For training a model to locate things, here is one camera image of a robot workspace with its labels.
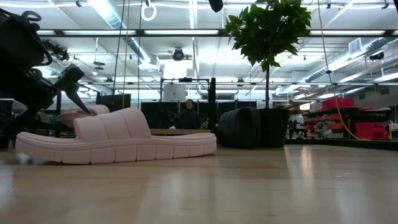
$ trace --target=red box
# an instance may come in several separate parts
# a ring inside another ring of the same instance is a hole
[[[389,135],[383,122],[355,123],[355,136],[360,139],[389,140]]]
[[[337,98],[339,108],[353,108],[354,107],[354,99],[352,98]],[[322,102],[322,106],[317,110],[327,110],[337,108],[335,98],[330,98]]]

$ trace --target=floor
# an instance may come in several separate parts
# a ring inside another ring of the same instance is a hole
[[[0,152],[0,223],[397,223],[398,152],[331,146],[63,166]]]

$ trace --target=tree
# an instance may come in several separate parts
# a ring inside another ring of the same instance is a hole
[[[228,16],[224,32],[235,40],[232,49],[241,49],[250,64],[260,63],[266,72],[266,108],[269,104],[269,67],[280,67],[275,61],[278,54],[288,51],[297,55],[293,44],[299,36],[307,35],[311,15],[301,7],[301,0],[258,0],[265,8],[252,4],[239,16]]]

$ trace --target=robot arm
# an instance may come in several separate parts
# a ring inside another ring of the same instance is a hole
[[[33,68],[49,65],[53,60],[36,33],[39,25],[31,23],[40,20],[40,15],[32,11],[18,16],[0,9],[0,92],[27,107],[10,127],[13,134],[29,126],[37,112],[51,106],[61,91],[89,113],[77,95],[77,82],[84,73],[76,65],[71,64],[55,83]]]

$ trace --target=black planter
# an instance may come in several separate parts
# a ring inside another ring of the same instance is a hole
[[[259,109],[259,112],[261,116],[260,147],[283,147],[290,111],[285,109]]]
[[[223,113],[218,121],[217,141],[224,147],[252,148],[261,137],[260,114],[246,107]]]

